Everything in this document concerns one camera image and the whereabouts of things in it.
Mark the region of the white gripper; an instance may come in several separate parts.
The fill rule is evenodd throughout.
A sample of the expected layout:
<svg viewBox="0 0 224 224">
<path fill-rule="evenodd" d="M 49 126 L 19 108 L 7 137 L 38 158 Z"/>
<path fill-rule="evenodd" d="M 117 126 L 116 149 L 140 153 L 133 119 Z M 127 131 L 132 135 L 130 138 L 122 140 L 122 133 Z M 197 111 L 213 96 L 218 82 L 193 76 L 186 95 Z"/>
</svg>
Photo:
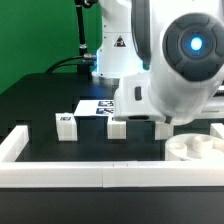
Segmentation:
<svg viewBox="0 0 224 224">
<path fill-rule="evenodd" d="M 174 82 L 172 73 L 144 72 L 122 77 L 114 94 L 116 121 L 171 122 L 168 95 Z"/>
</svg>

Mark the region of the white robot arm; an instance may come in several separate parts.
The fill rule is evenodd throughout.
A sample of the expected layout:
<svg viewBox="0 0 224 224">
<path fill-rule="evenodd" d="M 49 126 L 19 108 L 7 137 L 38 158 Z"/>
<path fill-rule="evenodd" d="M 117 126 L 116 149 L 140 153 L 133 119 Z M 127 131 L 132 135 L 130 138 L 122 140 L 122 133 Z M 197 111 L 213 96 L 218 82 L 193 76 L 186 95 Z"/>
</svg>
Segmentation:
<svg viewBox="0 0 224 224">
<path fill-rule="evenodd" d="M 93 76 L 118 89 L 117 121 L 224 119 L 224 0 L 98 0 Z"/>
</svg>

